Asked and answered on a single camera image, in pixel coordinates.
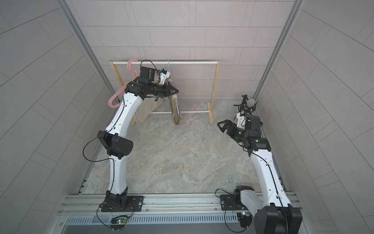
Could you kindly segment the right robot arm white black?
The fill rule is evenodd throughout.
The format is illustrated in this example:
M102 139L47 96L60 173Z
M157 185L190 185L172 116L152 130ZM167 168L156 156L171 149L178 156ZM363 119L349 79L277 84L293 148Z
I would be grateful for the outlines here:
M239 186L234 191L234 202L242 204L252 215L256 233L297 234L303 216L299 208L292 206L282 187L269 141L262 137L261 119L248 116L244 124L225 120L217 125L248 153L256 168L262 197L259 198L248 186Z

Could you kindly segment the cream beige scarf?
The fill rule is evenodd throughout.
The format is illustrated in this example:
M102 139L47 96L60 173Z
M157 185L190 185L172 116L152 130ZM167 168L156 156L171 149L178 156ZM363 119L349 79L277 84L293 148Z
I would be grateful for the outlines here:
M162 99L155 101L155 98L145 98L139 105L133 116L136 122L143 123L147 116L163 104Z

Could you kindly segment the pink plastic hanger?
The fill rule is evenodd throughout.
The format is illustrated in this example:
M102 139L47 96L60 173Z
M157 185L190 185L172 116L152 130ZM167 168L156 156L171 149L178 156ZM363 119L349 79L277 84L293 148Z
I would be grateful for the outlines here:
M134 81L135 78L137 78L137 71L136 71L135 69L132 69L132 68L131 68L131 64L132 64L133 62L138 62L138 60L135 59L135 58L133 58L133 59L130 59L130 60L127 62L127 69L128 69L128 71L129 71L130 73L133 73L133 75L134 75L134 79L132 79L132 81ZM114 93L114 95L113 95L113 96L109 99L109 101L108 101L108 106L109 106L110 108L112 108L112 109L115 109L115 108L118 108L118 107L120 106L120 103L119 103L119 104L116 104L116 105L113 105L113 101L118 97L118 95L119 95L121 92L123 92L123 91L125 90L125 88L126 88L126 86L127 86L127 84L128 84L129 82L127 82L126 84L123 82L122 77L120 76L119 71L118 71L118 68L117 68L117 66L116 66L117 64L119 64L119 62L114 62L113 60L111 60L111 61L110 61L110 64L111 64L111 67L112 67L112 69L113 69L113 71L114 71L114 73L115 73L115 76L116 76L116 78L117 78L117 81L118 81L119 84L121 85L121 88L120 88L118 91L116 91L116 92Z

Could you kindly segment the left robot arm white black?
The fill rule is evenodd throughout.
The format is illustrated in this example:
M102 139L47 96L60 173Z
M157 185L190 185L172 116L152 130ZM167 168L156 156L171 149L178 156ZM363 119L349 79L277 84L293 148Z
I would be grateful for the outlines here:
M110 184L106 197L100 204L102 212L134 211L133 202L128 200L126 179L127 156L133 142L126 139L128 127L140 104L149 98L166 98L179 91L168 81L170 72L142 66L140 75L123 87L123 100L108 127L99 131L97 139L107 150L110 162Z

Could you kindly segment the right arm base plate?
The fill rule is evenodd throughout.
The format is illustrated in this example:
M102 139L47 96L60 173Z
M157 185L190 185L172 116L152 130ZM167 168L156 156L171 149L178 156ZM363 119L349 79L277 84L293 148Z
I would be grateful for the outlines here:
M239 199L236 199L234 195L221 194L219 198L222 211L248 211L247 207L244 206Z

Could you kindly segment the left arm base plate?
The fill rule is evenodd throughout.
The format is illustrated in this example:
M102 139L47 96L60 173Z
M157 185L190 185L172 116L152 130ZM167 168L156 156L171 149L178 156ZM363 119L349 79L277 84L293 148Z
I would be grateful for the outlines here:
M105 199L100 204L101 212L140 212L143 206L143 196L128 196L126 204L116 205Z

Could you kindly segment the brown plaid scarf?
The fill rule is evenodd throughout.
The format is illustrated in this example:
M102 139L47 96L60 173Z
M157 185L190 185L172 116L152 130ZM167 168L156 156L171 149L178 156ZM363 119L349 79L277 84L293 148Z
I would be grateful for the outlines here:
M174 124L179 125L182 117L181 117L181 110L180 110L178 95L174 94L170 96L169 103L171 107L171 113L172 113Z

